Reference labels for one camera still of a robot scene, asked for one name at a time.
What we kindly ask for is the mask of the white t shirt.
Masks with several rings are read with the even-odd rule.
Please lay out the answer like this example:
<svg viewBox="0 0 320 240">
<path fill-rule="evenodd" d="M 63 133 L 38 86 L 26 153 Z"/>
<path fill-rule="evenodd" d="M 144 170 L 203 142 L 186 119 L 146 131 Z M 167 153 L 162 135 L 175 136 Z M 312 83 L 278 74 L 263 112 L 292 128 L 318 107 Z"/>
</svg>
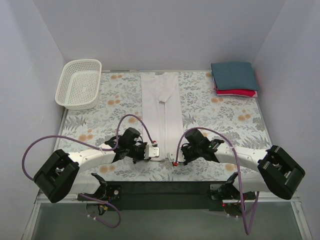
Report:
<svg viewBox="0 0 320 240">
<path fill-rule="evenodd" d="M 168 153 L 177 150 L 184 133 L 179 76 L 172 72 L 144 73 L 140 75 L 140 85 L 142 121 L 159 147 L 159 157 L 151 160 L 164 161 Z"/>
</svg>

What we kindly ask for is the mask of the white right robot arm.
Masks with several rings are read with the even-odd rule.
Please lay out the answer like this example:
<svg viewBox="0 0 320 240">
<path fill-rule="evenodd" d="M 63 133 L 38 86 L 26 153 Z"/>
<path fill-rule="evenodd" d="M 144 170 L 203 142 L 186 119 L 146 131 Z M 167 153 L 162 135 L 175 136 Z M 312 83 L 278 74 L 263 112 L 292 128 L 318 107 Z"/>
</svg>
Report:
<svg viewBox="0 0 320 240">
<path fill-rule="evenodd" d="M 209 140 L 201 130 L 192 128 L 184 136 L 183 164 L 203 158 L 209 162 L 234 164 L 251 170 L 240 177 L 233 173 L 215 192 L 222 199 L 237 199 L 247 192 L 271 192 L 290 200 L 297 190 L 305 170 L 280 146 L 269 149 L 234 147 L 225 137 Z"/>
</svg>

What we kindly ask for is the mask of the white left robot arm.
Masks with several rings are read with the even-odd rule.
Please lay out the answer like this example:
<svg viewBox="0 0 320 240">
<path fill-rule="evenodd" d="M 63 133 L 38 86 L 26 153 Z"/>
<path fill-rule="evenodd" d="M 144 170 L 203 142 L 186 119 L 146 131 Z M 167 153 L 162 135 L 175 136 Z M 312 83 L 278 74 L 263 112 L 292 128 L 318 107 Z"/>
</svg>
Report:
<svg viewBox="0 0 320 240">
<path fill-rule="evenodd" d="M 159 156 L 156 141 L 141 141 L 141 134 L 130 127 L 120 136 L 114 136 L 97 149 L 78 152 L 54 151 L 33 177 L 33 181 L 51 203 L 57 203 L 68 194 L 84 194 L 95 200 L 107 198 L 107 182 L 95 172 L 83 172 L 112 164 L 129 157 L 133 163 Z"/>
</svg>

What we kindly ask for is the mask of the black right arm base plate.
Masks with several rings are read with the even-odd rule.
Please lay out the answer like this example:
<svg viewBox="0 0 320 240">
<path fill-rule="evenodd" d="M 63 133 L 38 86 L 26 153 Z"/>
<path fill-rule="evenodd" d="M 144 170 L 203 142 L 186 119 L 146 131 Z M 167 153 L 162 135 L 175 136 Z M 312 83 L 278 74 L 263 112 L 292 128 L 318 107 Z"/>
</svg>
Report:
<svg viewBox="0 0 320 240">
<path fill-rule="evenodd" d="M 209 187 L 212 200 L 240 200 L 240 191 L 232 183 L 214 183 Z"/>
</svg>

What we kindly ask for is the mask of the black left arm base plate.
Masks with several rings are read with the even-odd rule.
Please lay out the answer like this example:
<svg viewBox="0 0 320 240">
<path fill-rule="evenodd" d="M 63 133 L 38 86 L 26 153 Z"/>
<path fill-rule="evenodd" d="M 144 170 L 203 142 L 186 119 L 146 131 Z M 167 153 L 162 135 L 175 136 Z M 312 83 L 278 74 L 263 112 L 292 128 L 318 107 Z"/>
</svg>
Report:
<svg viewBox="0 0 320 240">
<path fill-rule="evenodd" d="M 122 196 L 122 187 L 119 184 L 107 184 L 106 182 L 97 182 L 94 185 L 86 186 L 82 194 L 103 201 L 118 201 Z"/>
</svg>

